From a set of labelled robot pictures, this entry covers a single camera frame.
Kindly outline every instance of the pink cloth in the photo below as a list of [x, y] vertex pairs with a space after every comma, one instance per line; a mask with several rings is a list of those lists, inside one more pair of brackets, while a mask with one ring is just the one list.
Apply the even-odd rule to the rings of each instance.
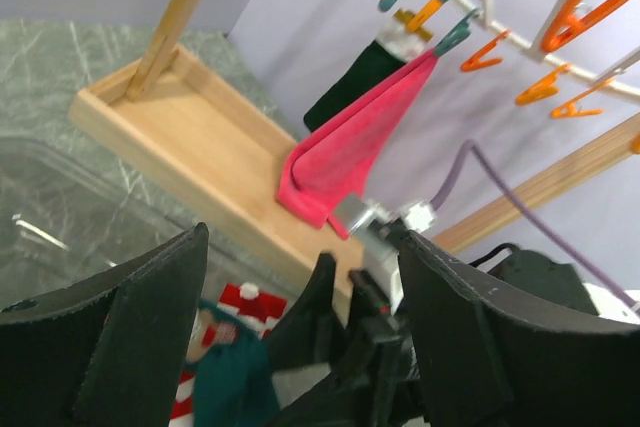
[[316, 228], [350, 193], [362, 196], [369, 171], [396, 125], [422, 90], [438, 57], [430, 50], [369, 90], [300, 142], [284, 164], [276, 199]]

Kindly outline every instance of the wooden board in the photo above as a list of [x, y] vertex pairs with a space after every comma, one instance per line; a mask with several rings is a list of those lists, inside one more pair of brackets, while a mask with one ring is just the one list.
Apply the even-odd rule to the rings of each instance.
[[361, 267], [362, 246], [313, 229], [274, 200], [294, 139], [181, 46], [131, 101], [137, 64], [81, 90], [71, 120], [298, 286], [322, 250], [333, 252], [345, 312], [347, 272]]
[[[514, 189], [530, 209], [568, 192], [634, 154], [632, 139], [640, 131], [640, 114], [605, 132]], [[520, 218], [520, 211], [502, 196], [436, 235], [433, 241], [455, 254]]]

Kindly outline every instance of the clear plastic container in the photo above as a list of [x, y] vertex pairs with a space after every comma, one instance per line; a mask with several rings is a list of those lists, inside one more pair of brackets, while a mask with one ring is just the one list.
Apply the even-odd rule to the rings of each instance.
[[[130, 260], [189, 226], [179, 226], [50, 147], [0, 138], [0, 309], [67, 287]], [[210, 248], [203, 296], [216, 301], [227, 282], [276, 284]]]

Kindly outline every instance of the wooden beam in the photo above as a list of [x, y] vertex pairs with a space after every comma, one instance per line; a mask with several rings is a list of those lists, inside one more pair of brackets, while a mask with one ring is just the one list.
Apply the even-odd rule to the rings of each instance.
[[[640, 131], [640, 114], [592, 140], [514, 189], [530, 209], [555, 199], [634, 154], [630, 143]], [[436, 235], [433, 241], [455, 254], [520, 217], [502, 196], [466, 219]]]
[[171, 53], [200, 0], [171, 0], [147, 51], [138, 64], [138, 70], [127, 88], [127, 98], [135, 100], [144, 94], [171, 64]]

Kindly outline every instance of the countertop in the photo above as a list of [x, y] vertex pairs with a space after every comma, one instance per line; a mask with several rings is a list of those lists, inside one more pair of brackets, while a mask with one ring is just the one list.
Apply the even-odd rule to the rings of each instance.
[[[139, 58], [151, 35], [151, 28], [0, 21], [0, 136], [43, 142], [187, 228], [200, 220], [196, 214], [67, 118], [78, 90]], [[181, 42], [291, 132], [266, 89], [221, 33], [186, 32]], [[221, 253], [216, 258], [221, 267], [233, 269], [240, 262], [286, 286], [263, 262], [229, 241], [214, 225], [208, 227], [211, 244]]]

